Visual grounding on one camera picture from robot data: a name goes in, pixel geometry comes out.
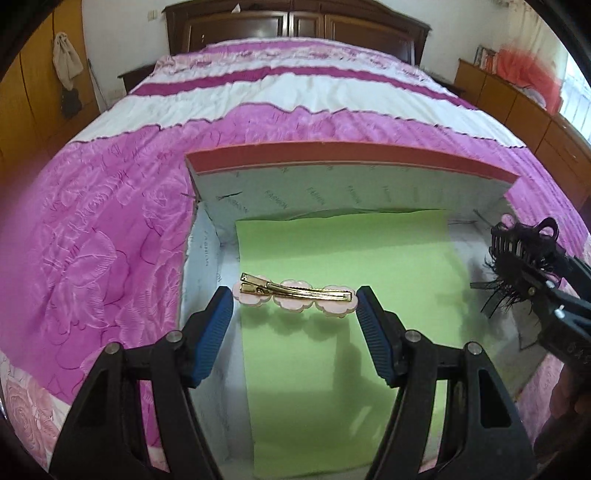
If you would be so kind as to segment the right hand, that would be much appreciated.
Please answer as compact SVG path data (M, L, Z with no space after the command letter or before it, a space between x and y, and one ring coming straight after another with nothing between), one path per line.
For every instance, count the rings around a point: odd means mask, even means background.
M550 417L534 444L539 459L573 447L590 428L590 378L564 365L549 407Z

